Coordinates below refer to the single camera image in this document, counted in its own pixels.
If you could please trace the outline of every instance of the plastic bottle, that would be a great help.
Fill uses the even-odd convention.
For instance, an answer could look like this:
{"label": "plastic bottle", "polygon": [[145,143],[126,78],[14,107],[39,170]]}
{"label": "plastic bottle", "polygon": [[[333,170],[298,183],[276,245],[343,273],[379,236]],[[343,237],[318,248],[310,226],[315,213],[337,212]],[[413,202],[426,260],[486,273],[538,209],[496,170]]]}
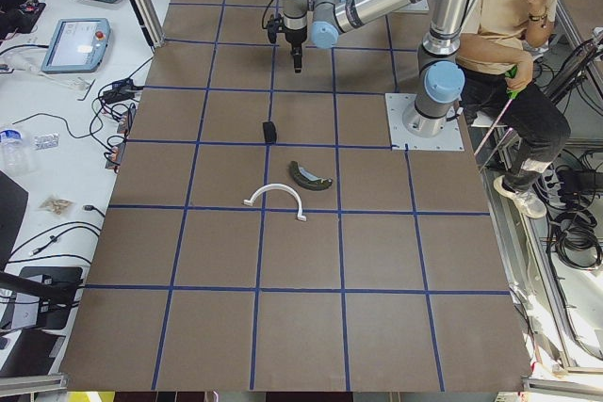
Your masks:
{"label": "plastic bottle", "polygon": [[0,127],[0,148],[4,160],[4,170],[9,176],[27,172],[27,157],[23,135],[10,126]]}

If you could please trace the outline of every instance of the t-shirt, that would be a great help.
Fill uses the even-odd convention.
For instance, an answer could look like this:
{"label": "t-shirt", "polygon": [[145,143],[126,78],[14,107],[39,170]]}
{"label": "t-shirt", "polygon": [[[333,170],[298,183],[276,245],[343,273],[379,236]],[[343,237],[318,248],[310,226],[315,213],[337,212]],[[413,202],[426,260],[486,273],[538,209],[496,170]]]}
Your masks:
{"label": "t-shirt", "polygon": [[[555,21],[557,0],[546,0],[548,20]],[[477,0],[466,19],[463,33],[477,33],[503,46],[523,49],[522,37],[528,28],[529,5],[526,0]],[[459,65],[472,71],[503,74],[513,67],[507,63],[488,63],[457,56]]]}

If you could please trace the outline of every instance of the black pants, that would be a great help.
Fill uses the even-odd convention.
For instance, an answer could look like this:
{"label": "black pants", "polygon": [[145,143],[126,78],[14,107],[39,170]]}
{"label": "black pants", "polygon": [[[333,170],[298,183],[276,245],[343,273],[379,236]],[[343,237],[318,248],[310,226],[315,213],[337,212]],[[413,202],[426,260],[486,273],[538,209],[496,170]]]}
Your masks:
{"label": "black pants", "polygon": [[[465,76],[461,106],[467,122],[473,122],[478,110],[496,118],[509,99],[504,75],[461,69]],[[571,132],[569,124],[533,82],[517,95],[501,122],[522,138],[505,185],[520,192],[528,190],[561,152]]]}

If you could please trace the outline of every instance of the white sneaker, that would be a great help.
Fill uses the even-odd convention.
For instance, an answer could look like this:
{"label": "white sneaker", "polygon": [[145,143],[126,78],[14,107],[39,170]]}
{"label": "white sneaker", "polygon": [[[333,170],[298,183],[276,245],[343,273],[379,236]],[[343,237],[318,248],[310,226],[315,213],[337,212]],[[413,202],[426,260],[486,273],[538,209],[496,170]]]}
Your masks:
{"label": "white sneaker", "polygon": [[494,189],[503,197],[513,200],[517,210],[526,217],[542,218],[546,215],[545,204],[538,199],[531,190],[525,192],[512,192],[502,186],[504,176],[494,180]]}

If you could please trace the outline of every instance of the tiled table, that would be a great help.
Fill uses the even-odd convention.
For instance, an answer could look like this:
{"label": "tiled table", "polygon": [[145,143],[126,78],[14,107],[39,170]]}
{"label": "tiled table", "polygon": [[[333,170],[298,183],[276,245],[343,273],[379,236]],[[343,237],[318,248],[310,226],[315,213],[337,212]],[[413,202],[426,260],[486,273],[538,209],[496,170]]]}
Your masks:
{"label": "tiled table", "polygon": [[[529,357],[472,152],[389,146],[383,94],[413,90],[429,16],[308,46],[295,74],[260,28],[268,1],[172,0],[62,364],[72,389],[518,389]],[[242,205],[294,185],[291,160],[334,178],[298,187],[307,222],[283,192]]]}

